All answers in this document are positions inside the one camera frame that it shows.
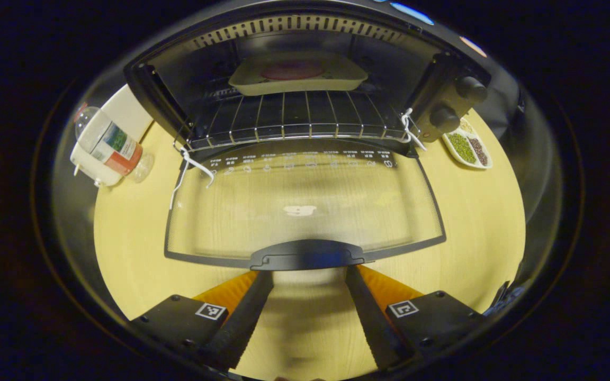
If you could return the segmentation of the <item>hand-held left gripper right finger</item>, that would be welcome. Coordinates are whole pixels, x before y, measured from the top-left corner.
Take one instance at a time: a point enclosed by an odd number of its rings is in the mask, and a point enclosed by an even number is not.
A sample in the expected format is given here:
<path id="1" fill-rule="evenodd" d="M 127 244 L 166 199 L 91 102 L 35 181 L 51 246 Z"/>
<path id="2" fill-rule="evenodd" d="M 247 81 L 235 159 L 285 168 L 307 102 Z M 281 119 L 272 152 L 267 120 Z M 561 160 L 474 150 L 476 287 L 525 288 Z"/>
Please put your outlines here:
<path id="1" fill-rule="evenodd" d="M 424 294 L 368 266 L 349 266 L 345 283 L 380 370 L 436 359 L 486 320 L 447 292 Z"/>

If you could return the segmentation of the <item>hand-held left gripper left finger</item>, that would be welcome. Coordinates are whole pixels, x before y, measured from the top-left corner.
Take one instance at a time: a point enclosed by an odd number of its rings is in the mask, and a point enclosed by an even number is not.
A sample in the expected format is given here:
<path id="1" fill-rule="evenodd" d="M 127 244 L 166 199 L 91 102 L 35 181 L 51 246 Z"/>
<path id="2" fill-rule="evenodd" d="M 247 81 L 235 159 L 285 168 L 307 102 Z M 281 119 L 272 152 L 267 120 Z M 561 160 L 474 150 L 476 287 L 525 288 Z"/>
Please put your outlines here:
<path id="1" fill-rule="evenodd" d="M 249 271 L 196 297 L 168 296 L 129 325 L 177 357 L 228 371 L 238 366 L 273 286 L 271 271 Z"/>

